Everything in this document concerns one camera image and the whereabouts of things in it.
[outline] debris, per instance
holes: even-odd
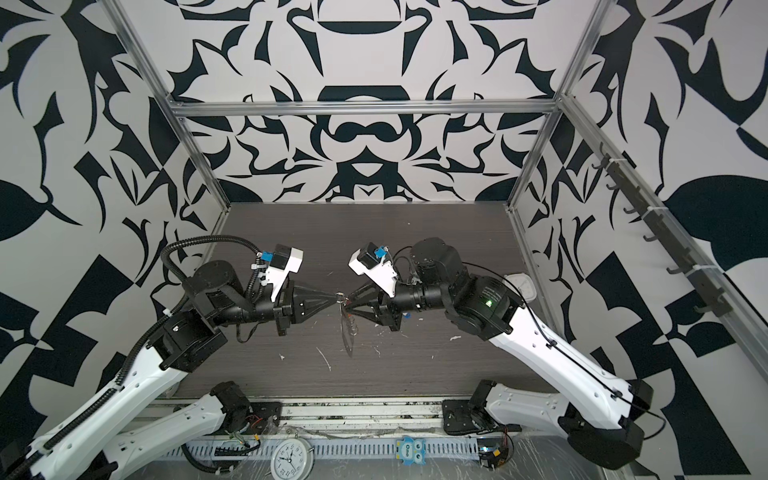
[[[328,366],[328,371],[330,372],[331,371],[331,364],[328,363],[328,359],[326,358],[325,355],[323,355],[323,360],[326,361],[326,365]]]

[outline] black abstract pattern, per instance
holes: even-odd
[[[621,0],[575,88],[763,318],[766,15],[765,2]]]
[[[220,210],[95,0],[3,2],[0,52],[1,449],[114,375]]]
[[[653,409],[669,427],[646,442],[637,475],[759,474],[760,459],[741,442],[746,431],[729,423],[758,411],[731,415],[721,406],[732,396],[762,405],[764,381],[744,371],[748,361],[718,319],[695,310],[703,300],[691,285],[667,274],[668,255],[643,240],[647,228],[623,212],[629,203],[607,188],[612,181],[597,162],[563,117],[518,205],[565,339],[605,369],[654,387]],[[738,391],[718,389],[734,376]],[[640,418],[646,434],[659,428],[654,420]],[[759,420],[750,428],[763,427]]]
[[[543,119],[318,115],[190,127],[232,201],[506,200]]]
[[[126,8],[185,101],[552,97],[594,0],[180,0]]]

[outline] wallpaper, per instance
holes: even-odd
[[[768,385],[674,266],[563,117],[518,205],[564,338],[603,368],[654,388],[669,425],[648,439],[637,478],[768,475]],[[645,435],[661,422],[643,415]]]
[[[0,121],[1,449],[114,376],[220,209],[94,0],[0,2]]]
[[[594,0],[130,0],[180,101],[554,95]]]
[[[190,118],[237,201],[507,200],[543,114]]]
[[[575,97],[765,319],[768,2],[618,3]]]

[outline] wall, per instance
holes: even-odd
[[[168,90],[189,102],[552,98],[593,6],[124,2]],[[197,122],[233,201],[457,201],[507,199],[541,115]]]
[[[575,97],[765,316],[766,4],[618,3]],[[768,386],[597,161],[564,118],[518,213],[565,338],[655,389],[637,477],[765,478]]]
[[[111,379],[220,209],[93,0],[0,2],[0,122],[1,449]]]

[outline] blue object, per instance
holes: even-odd
[[[424,465],[424,444],[424,439],[405,437],[403,440],[398,440],[395,448],[395,457],[402,460],[403,465],[414,463]]]

